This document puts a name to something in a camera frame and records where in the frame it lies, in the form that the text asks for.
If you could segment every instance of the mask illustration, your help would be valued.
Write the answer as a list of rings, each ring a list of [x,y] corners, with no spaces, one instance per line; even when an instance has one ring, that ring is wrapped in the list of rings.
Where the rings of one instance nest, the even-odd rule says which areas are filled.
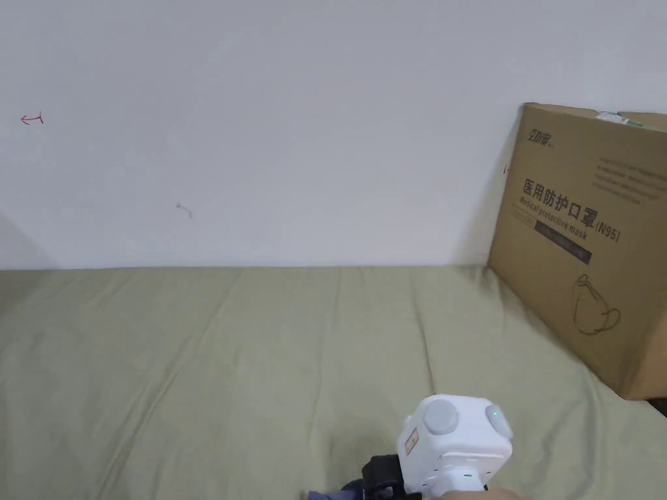
[[[597,335],[601,331],[610,330],[621,321],[620,311],[615,307],[609,308],[586,274],[574,282],[571,301],[574,326],[585,335]]]

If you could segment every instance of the black label strip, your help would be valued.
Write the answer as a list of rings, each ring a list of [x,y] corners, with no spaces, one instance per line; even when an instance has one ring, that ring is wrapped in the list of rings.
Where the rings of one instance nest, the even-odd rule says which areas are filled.
[[[563,250],[568,252],[569,254],[574,255],[577,259],[579,259],[581,262],[584,264],[588,265],[590,262],[590,258],[593,256],[591,252],[583,248],[583,246],[573,242],[570,238],[567,236],[559,233],[557,230],[547,226],[545,223],[537,220],[533,215],[529,214],[522,208],[513,205],[514,210],[512,211],[512,215],[519,219],[521,222],[526,224],[529,227],[532,227],[537,231],[539,234],[544,236],[545,238],[549,239],[553,243],[557,244],[559,247],[561,247]]]

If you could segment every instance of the brown cardboard box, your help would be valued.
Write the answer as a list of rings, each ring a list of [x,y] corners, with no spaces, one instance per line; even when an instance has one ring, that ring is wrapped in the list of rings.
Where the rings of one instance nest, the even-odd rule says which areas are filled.
[[[489,266],[601,380],[647,399],[667,396],[667,115],[621,115],[524,107]]]

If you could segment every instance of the gray button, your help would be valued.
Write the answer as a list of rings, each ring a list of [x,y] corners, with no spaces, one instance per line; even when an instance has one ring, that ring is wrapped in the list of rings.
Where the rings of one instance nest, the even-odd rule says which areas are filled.
[[[498,405],[487,406],[486,418],[489,419],[489,422],[491,422],[491,425],[494,426],[496,432],[500,434],[502,437],[506,437],[507,439],[512,439],[514,437],[514,433],[512,432],[510,423],[507,422],[507,419],[505,418],[505,415],[503,415],[500,406]]]
[[[431,434],[449,434],[458,427],[456,407],[445,399],[436,399],[424,411],[424,425]]]

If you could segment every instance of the blue cloth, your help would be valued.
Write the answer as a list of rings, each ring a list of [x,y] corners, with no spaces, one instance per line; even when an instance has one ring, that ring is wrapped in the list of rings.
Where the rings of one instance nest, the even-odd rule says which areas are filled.
[[[343,486],[341,491],[324,495],[317,491],[308,492],[308,500],[364,500],[364,480],[356,479]]]

